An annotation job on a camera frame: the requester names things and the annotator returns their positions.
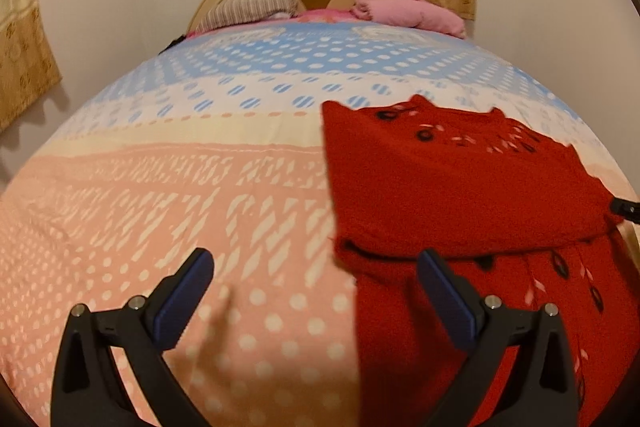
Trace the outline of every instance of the red fabric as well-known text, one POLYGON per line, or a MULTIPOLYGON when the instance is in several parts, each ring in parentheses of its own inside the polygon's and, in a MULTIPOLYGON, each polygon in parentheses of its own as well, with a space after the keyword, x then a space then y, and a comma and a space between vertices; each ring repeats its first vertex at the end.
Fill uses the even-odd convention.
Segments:
MULTIPOLYGON (((419 425, 465 358, 416 280, 412 260, 433 247, 480 295, 521 309, 559 305, 585 384, 580 425, 589 425, 640 347, 640 283, 612 196, 574 148, 498 109, 437 108, 421 96, 358 111, 326 102, 322 115, 335 251, 357 280, 360 424, 419 425), (494 265, 484 271, 473 258, 487 254, 494 265)), ((491 415, 513 358, 473 425, 491 415)))

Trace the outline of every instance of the blue gripper pad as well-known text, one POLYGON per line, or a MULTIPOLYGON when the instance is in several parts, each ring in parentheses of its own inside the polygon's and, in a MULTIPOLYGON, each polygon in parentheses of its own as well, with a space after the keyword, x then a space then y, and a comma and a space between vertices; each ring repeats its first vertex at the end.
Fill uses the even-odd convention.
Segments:
POLYGON ((213 256, 196 248, 178 271, 161 280, 149 296, 146 316, 154 345, 174 349, 213 279, 213 256))
POLYGON ((418 280, 451 342, 456 348, 470 353, 476 347, 476 338, 484 322, 479 296, 466 279, 456 276, 434 250, 420 253, 417 270, 418 280))

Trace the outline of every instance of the blue pad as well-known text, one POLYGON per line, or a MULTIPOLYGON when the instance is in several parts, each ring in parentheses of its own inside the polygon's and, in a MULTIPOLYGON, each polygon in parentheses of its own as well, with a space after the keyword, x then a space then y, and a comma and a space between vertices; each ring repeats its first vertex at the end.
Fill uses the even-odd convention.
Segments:
POLYGON ((456 276, 437 255, 433 250, 420 253, 417 266, 418 280, 453 345, 469 353, 476 347, 476 336, 482 327, 482 324, 479 324, 481 317, 469 308, 465 298, 454 285, 462 281, 466 283, 466 280, 456 276))
POLYGON ((160 351, 174 349, 213 279, 213 256, 197 248, 176 272, 161 281, 150 296, 161 299, 161 307, 152 318, 151 338, 160 351))

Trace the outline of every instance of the mattress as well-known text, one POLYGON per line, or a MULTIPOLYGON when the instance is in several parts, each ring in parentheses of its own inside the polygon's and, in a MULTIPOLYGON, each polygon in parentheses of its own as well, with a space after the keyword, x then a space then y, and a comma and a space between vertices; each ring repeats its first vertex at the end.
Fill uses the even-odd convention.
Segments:
MULTIPOLYGON (((498 107, 573 144, 615 195, 635 197, 587 124, 490 52, 420 30, 306 20, 219 30, 144 62, 63 124, 3 195, 0 371, 39 425, 71 307, 149 295, 195 247, 213 254, 216 273, 164 358, 211 424, 356 425, 354 282, 332 257, 324 100, 360 108, 419 93, 498 107)), ((117 349, 116 363, 153 423, 117 349)))

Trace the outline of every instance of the bed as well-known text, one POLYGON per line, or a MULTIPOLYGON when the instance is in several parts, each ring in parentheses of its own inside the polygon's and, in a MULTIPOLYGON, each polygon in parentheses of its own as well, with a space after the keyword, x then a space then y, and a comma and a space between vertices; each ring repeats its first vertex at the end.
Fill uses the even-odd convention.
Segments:
MULTIPOLYGON (((188 30, 220 1, 203 0, 188 30)), ((185 40, 85 103, 16 176, 0 203, 0 370, 39 425, 69 309, 148 295, 196 246, 213 253, 216 275, 165 360, 211 424, 356 425, 354 283, 332 261, 324 100, 359 108, 419 93, 499 107, 636 197, 535 79, 473 42, 335 12, 352 3, 299 0, 328 10, 185 40)), ((637 256, 630 225, 623 235, 637 256)))

